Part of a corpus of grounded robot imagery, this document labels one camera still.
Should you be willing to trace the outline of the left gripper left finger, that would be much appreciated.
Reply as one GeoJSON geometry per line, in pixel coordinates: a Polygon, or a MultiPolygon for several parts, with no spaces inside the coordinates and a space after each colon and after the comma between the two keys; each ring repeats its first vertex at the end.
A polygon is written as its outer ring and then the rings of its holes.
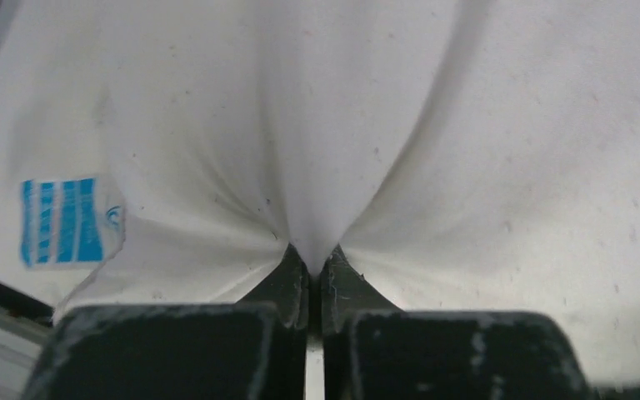
{"type": "Polygon", "coordinates": [[[308,273],[295,248],[232,304],[73,309],[25,399],[301,399],[308,273]]]}

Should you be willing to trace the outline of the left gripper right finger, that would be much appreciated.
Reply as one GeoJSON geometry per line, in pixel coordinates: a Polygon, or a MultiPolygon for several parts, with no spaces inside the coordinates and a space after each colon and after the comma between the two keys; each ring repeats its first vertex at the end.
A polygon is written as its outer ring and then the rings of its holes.
{"type": "Polygon", "coordinates": [[[332,251],[319,278],[328,399],[591,399],[545,315],[405,311],[332,251]]]}

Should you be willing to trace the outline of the white pillow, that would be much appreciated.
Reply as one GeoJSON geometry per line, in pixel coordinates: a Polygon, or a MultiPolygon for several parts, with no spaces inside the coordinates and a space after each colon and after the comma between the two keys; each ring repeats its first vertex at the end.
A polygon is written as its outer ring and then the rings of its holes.
{"type": "Polygon", "coordinates": [[[640,1],[0,2],[0,282],[56,318],[233,302],[288,244],[640,383],[640,1]],[[91,175],[121,249],[26,268],[21,183],[91,175]]]}

